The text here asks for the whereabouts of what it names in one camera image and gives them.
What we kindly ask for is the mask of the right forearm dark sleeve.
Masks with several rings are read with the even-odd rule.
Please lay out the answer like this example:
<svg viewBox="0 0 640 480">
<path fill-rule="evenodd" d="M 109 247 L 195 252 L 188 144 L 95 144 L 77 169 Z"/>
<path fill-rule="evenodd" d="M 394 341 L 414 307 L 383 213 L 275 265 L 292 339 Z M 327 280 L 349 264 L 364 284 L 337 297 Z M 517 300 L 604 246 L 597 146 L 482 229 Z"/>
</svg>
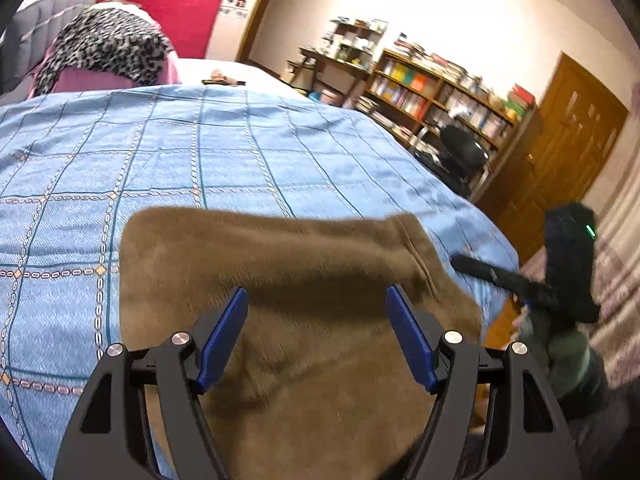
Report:
<svg viewBox="0 0 640 480">
<path fill-rule="evenodd" d="M 608 385 L 604 364 L 590 354 L 578 386 L 560 399 L 584 479 L 639 477 L 639 381 Z"/>
</svg>

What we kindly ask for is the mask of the right hand green glove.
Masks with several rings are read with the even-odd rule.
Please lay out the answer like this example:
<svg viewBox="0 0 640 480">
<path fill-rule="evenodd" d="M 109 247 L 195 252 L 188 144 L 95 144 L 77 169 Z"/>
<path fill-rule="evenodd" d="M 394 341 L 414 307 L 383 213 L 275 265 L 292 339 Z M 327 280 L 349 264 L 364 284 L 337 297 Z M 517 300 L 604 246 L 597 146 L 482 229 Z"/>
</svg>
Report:
<svg viewBox="0 0 640 480">
<path fill-rule="evenodd" d="M 525 306 L 514 322 L 518 341 L 526 345 L 558 399 L 574 392 L 588 375 L 591 351 L 578 328 L 557 330 L 544 310 Z"/>
</svg>

